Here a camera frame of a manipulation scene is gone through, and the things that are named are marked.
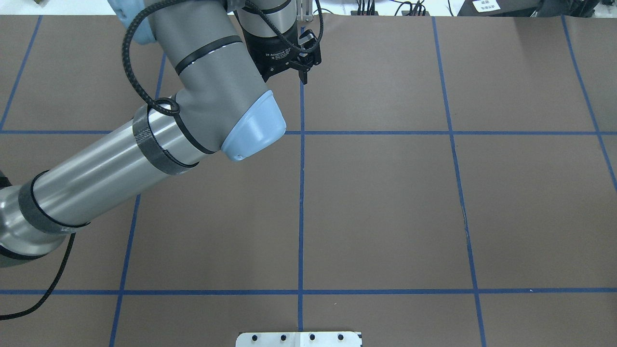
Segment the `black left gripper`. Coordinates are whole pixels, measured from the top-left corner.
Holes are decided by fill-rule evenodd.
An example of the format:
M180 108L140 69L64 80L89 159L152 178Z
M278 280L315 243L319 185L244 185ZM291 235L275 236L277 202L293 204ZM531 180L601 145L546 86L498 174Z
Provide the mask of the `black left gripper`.
M249 29L249 25L245 24L245 45L264 82L278 73L293 69L298 71L302 85L306 85L308 72L322 63L322 21L318 34L306 29L298 35L296 24L281 33L282 37L276 34L261 37Z

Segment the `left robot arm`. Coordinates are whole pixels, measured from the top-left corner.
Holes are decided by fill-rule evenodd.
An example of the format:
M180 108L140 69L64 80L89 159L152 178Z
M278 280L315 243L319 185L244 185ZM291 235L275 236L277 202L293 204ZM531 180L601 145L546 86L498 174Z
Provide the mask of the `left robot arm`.
M241 161L275 143L286 121L266 81L321 63L318 34L299 34L295 0L111 0L126 27L122 64L145 104L132 120L50 171L12 186L1 178L1 266L35 261L110 209L205 156ZM153 99L130 45L157 42L183 89Z

